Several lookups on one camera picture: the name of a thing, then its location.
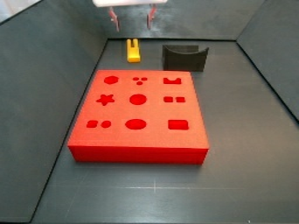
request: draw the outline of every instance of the gray floor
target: gray floor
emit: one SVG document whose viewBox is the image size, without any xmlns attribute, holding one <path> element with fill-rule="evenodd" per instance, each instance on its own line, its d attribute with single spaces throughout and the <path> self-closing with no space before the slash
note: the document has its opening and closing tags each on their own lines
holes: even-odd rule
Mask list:
<svg viewBox="0 0 299 224">
<path fill-rule="evenodd" d="M 142 41 L 142 63 L 109 41 L 99 69 L 162 70 L 163 44 L 210 47 L 194 73 L 203 166 L 78 164 L 65 146 L 34 222 L 298 222 L 299 129 L 234 42 Z"/>
</svg>

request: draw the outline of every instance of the square-shaped hole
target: square-shaped hole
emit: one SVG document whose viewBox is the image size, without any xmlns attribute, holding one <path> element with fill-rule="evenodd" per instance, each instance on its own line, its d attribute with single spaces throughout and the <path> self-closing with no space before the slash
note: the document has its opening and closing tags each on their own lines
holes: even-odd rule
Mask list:
<svg viewBox="0 0 299 224">
<path fill-rule="evenodd" d="M 174 98 L 173 98 L 171 96 L 166 96 L 166 97 L 163 98 L 163 101 L 165 101 L 165 102 L 174 102 Z"/>
</svg>

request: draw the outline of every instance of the gray wall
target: gray wall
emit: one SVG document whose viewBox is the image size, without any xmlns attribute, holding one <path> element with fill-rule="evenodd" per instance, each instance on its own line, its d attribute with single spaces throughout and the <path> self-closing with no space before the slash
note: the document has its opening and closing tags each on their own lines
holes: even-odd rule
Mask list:
<svg viewBox="0 0 299 224">
<path fill-rule="evenodd" d="M 299 120 L 299 1 L 267 0 L 238 43 Z"/>
<path fill-rule="evenodd" d="M 78 10 L 42 1 L 0 26 L 0 221 L 30 221 L 107 38 Z"/>
<path fill-rule="evenodd" d="M 109 9 L 95 17 L 110 38 L 230 39 L 235 40 L 265 0 L 169 0 L 158 5 L 153 30 L 147 30 L 149 5 L 115 7 L 121 32 Z"/>
</svg>

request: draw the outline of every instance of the star-shaped hole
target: star-shaped hole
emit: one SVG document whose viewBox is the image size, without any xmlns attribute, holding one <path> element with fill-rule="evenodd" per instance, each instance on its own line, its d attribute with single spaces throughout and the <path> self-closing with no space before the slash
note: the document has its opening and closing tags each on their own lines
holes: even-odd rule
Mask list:
<svg viewBox="0 0 299 224">
<path fill-rule="evenodd" d="M 110 95 L 103 94 L 101 96 L 101 98 L 98 99 L 98 102 L 102 102 L 102 105 L 107 106 L 110 102 L 115 102 L 114 95 L 113 94 L 110 94 Z"/>
</svg>

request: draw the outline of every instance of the cutout hole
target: cutout hole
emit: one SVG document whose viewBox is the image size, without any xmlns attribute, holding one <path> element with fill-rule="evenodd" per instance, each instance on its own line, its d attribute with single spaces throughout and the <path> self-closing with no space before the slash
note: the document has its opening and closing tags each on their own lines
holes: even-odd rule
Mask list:
<svg viewBox="0 0 299 224">
<path fill-rule="evenodd" d="M 185 97 L 177 97 L 175 100 L 177 100 L 177 102 L 186 102 Z"/>
<path fill-rule="evenodd" d="M 107 106 L 110 102 L 115 102 L 114 95 L 113 94 L 110 94 L 110 95 L 103 94 L 101 96 L 101 98 L 98 99 L 98 102 L 101 102 L 103 106 Z"/>
<path fill-rule="evenodd" d="M 163 98 L 163 101 L 165 101 L 165 102 L 174 102 L 174 98 L 173 98 L 171 96 L 166 96 L 166 97 Z"/>
<path fill-rule="evenodd" d="M 119 78 L 117 76 L 109 76 L 106 79 L 105 79 L 105 82 L 109 84 L 109 85 L 113 85 L 113 84 L 117 84 L 118 83 L 118 80 Z"/>
<path fill-rule="evenodd" d="M 95 129 L 99 126 L 99 121 L 91 120 L 89 121 L 87 128 Z"/>
<path fill-rule="evenodd" d="M 130 97 L 130 102 L 135 105 L 143 105 L 147 101 L 147 98 L 143 94 L 134 94 Z"/>
<path fill-rule="evenodd" d="M 169 129 L 170 130 L 189 130 L 190 124 L 186 120 L 170 120 Z"/>
<path fill-rule="evenodd" d="M 146 121 L 142 119 L 133 119 L 126 122 L 126 126 L 131 130 L 142 130 L 146 127 Z"/>
<path fill-rule="evenodd" d="M 170 80 L 169 78 L 163 78 L 163 84 L 182 85 L 183 80 L 181 78 L 178 78 L 175 80 Z"/>
<path fill-rule="evenodd" d="M 110 128 L 111 126 L 111 121 L 105 121 L 102 124 L 101 124 L 102 128 L 107 129 Z"/>
</svg>

